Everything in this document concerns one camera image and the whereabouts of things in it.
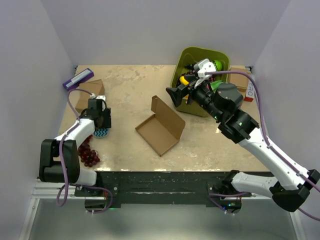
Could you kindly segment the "brown cardboard paper box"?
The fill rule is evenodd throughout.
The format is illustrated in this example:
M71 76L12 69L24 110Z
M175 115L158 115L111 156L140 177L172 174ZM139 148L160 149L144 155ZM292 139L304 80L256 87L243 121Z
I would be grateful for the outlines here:
M151 111L135 130L161 157L180 141L186 122L156 95L151 98Z

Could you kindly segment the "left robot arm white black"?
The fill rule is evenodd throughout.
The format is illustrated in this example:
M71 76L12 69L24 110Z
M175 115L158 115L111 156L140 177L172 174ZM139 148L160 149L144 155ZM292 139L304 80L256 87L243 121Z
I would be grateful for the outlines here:
M111 128L111 109L106 97L99 95L88 100L79 120L63 134L41 143L39 179L48 183L85 185L92 196L99 196L104 184L93 170L81 169L78 148L94 132Z

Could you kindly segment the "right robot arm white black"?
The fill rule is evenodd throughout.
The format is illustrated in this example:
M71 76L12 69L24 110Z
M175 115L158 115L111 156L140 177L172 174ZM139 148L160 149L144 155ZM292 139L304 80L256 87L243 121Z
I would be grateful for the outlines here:
M307 170L291 158L284 161L284 152L263 135L259 123L241 110L243 96L234 84L221 83L212 91L206 82L168 87L173 104L178 107L183 97L197 103L218 123L218 129L229 140L255 156L271 173L271 177L251 175L232 170L209 195L211 197L242 197L258 194L271 198L280 208L295 212L310 195L320 173Z

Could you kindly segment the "blue zigzag sponge pad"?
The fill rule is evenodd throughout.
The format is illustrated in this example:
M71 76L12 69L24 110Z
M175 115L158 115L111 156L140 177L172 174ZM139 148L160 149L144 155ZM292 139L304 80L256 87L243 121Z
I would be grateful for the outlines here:
M95 130L92 133L92 136L97 139L102 139L102 138L105 138L108 135L108 133L109 133L109 130L107 128L100 128Z

